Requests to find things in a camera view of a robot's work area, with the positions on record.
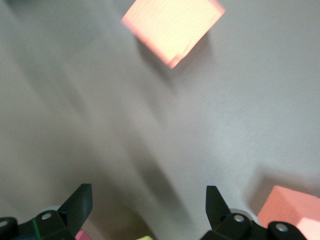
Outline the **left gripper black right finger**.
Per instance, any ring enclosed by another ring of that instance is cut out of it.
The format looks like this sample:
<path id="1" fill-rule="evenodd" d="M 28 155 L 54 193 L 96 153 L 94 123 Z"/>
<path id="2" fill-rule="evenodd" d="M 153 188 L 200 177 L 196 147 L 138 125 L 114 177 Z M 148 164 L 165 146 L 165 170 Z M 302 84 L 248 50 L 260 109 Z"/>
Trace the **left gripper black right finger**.
<path id="1" fill-rule="evenodd" d="M 232 213 L 216 186 L 206 187 L 205 212 L 211 230 L 202 240 L 305 240 L 294 225 L 272 221 L 267 228 L 244 214 Z"/>

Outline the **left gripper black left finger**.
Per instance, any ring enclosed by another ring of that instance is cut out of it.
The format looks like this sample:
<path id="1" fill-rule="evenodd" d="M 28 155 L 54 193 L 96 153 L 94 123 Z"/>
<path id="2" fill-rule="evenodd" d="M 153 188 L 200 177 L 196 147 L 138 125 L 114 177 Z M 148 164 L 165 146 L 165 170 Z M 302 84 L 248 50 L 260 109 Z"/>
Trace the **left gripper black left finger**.
<path id="1" fill-rule="evenodd" d="M 92 185 L 83 183 L 57 210 L 45 210 L 22 224 L 18 224 L 14 217 L 2 217 L 0 238 L 2 240 L 75 240 L 92 209 Z"/>

